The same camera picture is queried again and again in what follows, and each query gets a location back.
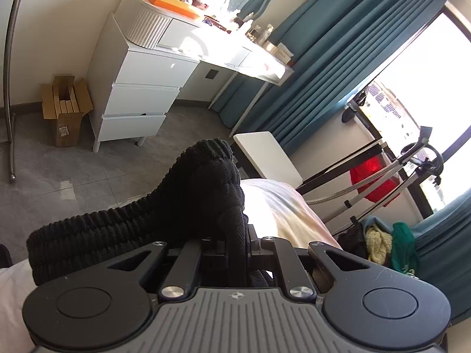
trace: dresser leg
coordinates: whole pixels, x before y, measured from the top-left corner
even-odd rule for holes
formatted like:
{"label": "dresser leg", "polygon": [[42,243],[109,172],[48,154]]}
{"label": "dresser leg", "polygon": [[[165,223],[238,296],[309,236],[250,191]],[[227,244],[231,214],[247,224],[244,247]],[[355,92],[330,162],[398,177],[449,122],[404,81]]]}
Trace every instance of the dresser leg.
{"label": "dresser leg", "polygon": [[136,146],[142,146],[144,144],[145,138],[145,136],[140,137],[136,142]]}
{"label": "dresser leg", "polygon": [[93,144],[93,152],[95,154],[98,152],[98,149],[100,148],[100,143],[101,142],[95,141],[95,143]]}

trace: vanity table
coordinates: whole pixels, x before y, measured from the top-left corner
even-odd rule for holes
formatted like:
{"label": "vanity table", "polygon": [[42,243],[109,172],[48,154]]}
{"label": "vanity table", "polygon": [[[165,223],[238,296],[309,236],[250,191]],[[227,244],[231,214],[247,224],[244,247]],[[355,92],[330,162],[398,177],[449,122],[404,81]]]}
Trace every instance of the vanity table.
{"label": "vanity table", "polygon": [[139,138],[141,146],[157,134],[201,61],[234,70],[212,103],[237,73],[265,81],[248,110],[269,84],[281,86],[293,73],[242,34],[227,34],[147,0],[122,0],[105,23],[87,74],[93,152],[102,141]]}

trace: red fabric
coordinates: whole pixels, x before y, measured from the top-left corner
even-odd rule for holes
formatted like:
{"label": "red fabric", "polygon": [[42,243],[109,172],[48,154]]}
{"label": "red fabric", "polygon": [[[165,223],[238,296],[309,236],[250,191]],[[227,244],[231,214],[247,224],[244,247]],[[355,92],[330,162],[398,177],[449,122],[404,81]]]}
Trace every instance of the red fabric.
{"label": "red fabric", "polygon": [[[383,160],[383,158],[379,156],[373,156],[373,158],[367,160],[366,162],[362,163],[361,165],[358,165],[350,170],[350,179],[352,184],[356,184],[358,182],[361,182],[362,180],[366,179],[367,177],[370,177],[371,175],[377,173],[378,171],[382,170],[384,167],[386,167],[386,164]],[[362,193],[365,189],[367,189],[369,186],[371,186],[374,182],[376,182],[378,179],[372,181],[371,183],[365,184],[363,187],[360,187],[358,189],[359,193]],[[366,198],[373,202],[377,203],[379,202],[382,198],[384,198],[387,194],[389,194],[393,189],[395,189],[397,186],[399,186],[399,179],[395,176],[392,178],[388,179],[385,181],[381,186],[379,186],[377,189],[373,190],[371,193],[369,193]],[[390,202],[394,200],[392,198],[389,202],[385,203],[383,207],[386,207]]]}

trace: metal clothes rack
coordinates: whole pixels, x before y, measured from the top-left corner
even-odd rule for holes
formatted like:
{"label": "metal clothes rack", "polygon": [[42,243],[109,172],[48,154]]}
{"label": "metal clothes rack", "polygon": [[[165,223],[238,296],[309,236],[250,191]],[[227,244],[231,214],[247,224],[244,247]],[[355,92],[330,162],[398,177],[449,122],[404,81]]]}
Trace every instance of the metal clothes rack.
{"label": "metal clothes rack", "polygon": [[13,0],[11,6],[10,19],[8,29],[6,30],[5,55],[3,57],[3,103],[5,106],[5,122],[8,142],[10,144],[9,151],[9,180],[10,183],[16,181],[15,174],[15,113],[10,110],[10,64],[11,51],[13,46],[13,34],[15,32],[16,18],[20,8],[21,0]]}

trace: green garment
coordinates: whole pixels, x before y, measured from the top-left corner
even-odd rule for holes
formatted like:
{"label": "green garment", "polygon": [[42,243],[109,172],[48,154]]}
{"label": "green garment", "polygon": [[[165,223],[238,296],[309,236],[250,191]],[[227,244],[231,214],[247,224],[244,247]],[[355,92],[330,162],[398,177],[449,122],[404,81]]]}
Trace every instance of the green garment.
{"label": "green garment", "polygon": [[415,239],[406,223],[394,223],[392,227],[392,267],[395,271],[415,275],[419,268]]}

